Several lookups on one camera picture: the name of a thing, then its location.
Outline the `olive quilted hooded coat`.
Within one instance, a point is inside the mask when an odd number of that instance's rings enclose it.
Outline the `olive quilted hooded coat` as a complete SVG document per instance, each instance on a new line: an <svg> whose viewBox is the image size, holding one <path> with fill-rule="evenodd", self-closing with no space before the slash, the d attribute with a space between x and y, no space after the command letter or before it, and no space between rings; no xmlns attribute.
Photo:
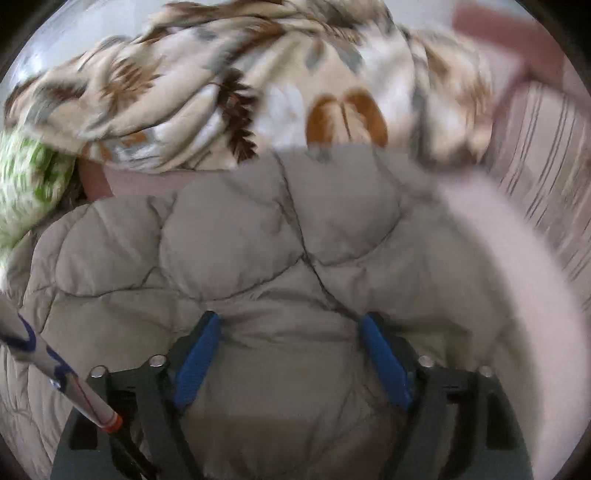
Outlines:
<svg viewBox="0 0 591 480"><path fill-rule="evenodd" d="M182 418L212 479L375 479L403 417L360 345L378 312L437 363L490 366L528 447L538 388L490 253L404 153L263 155L180 191L82 205L24 237L1 288L79 374L222 338Z"/></svg>

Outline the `green white patterned pillow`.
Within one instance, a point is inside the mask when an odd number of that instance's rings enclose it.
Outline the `green white patterned pillow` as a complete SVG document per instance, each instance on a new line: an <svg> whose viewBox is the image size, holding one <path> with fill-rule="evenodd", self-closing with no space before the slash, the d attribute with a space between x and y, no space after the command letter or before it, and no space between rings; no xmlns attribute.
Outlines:
<svg viewBox="0 0 591 480"><path fill-rule="evenodd" d="M61 201L76 160L20 131L1 132L1 263Z"/></svg>

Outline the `striped floral sofa cushion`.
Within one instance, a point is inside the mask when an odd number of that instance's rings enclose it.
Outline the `striped floral sofa cushion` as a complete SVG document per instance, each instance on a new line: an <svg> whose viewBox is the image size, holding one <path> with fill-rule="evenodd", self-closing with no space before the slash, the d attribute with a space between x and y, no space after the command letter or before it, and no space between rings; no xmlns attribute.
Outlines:
<svg viewBox="0 0 591 480"><path fill-rule="evenodd" d="M590 114L545 84L523 84L495 121L485 165L589 312Z"/></svg>

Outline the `beige leaf print blanket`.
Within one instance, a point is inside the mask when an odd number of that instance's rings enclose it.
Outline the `beige leaf print blanket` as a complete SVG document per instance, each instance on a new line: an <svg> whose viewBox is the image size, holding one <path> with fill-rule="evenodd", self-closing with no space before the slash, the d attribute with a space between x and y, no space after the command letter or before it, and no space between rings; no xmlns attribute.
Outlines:
<svg viewBox="0 0 591 480"><path fill-rule="evenodd" d="M382 1L174 2L16 86L4 123L153 174L345 143L449 166L482 159L492 109L477 48L397 24Z"/></svg>

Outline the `brown pink headboard cushion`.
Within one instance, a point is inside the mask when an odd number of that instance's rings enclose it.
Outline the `brown pink headboard cushion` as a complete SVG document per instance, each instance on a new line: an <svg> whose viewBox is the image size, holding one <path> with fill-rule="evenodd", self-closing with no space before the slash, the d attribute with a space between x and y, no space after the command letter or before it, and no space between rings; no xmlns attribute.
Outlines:
<svg viewBox="0 0 591 480"><path fill-rule="evenodd" d="M496 116L518 86L529 81L548 85L590 111L589 96L576 70L551 34L534 19L519 19L475 1L455 7L453 30L484 53L493 78Z"/></svg>

